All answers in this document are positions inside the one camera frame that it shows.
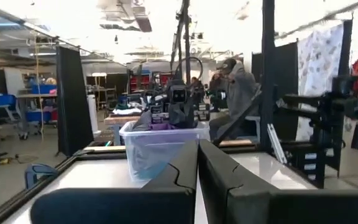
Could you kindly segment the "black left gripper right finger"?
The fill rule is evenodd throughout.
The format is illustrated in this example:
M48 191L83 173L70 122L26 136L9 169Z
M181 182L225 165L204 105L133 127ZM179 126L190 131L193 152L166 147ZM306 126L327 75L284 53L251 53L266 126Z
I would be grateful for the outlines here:
M358 224L358 190L280 190L207 140L198 168L210 223Z

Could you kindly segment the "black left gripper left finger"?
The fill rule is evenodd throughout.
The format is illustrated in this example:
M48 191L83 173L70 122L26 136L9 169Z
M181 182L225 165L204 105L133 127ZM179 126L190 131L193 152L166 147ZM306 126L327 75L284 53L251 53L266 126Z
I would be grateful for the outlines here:
M198 143L186 142L163 171L140 189L60 189L30 209L35 224L192 224Z

